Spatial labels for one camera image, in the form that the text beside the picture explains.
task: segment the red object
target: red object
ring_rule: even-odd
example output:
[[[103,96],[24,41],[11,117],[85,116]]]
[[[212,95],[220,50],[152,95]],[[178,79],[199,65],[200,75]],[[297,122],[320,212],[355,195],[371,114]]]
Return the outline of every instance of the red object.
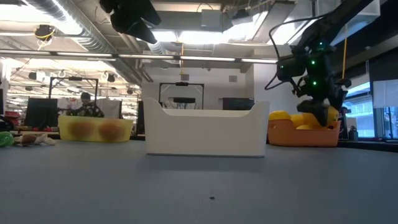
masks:
[[[21,115],[18,112],[15,111],[6,111],[6,113],[4,114],[4,116],[11,121],[15,126],[19,125],[19,117],[21,117]]]

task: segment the white plastic container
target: white plastic container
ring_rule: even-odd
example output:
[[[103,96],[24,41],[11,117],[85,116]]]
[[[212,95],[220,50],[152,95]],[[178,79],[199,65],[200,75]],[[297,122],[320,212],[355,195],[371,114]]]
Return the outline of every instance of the white plastic container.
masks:
[[[163,109],[144,99],[148,154],[263,157],[269,103],[250,111]]]

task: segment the orange container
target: orange container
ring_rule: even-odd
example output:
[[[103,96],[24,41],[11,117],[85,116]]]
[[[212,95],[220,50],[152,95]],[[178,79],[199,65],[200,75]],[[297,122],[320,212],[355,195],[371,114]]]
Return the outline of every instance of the orange container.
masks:
[[[297,130],[289,119],[268,121],[268,140],[275,146],[336,147],[340,121],[333,129]]]

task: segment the yellow bowl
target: yellow bowl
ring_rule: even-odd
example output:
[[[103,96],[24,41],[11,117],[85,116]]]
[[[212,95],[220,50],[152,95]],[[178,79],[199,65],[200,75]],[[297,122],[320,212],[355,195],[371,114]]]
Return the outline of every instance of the yellow bowl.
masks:
[[[90,142],[124,142],[130,140],[132,120],[59,116],[62,140]]]

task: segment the desk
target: desk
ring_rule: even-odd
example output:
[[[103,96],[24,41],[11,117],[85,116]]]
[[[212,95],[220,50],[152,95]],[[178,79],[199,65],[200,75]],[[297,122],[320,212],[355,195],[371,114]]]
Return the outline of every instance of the desk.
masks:
[[[1,223],[398,223],[396,153],[267,146],[254,159],[144,147],[0,150]]]

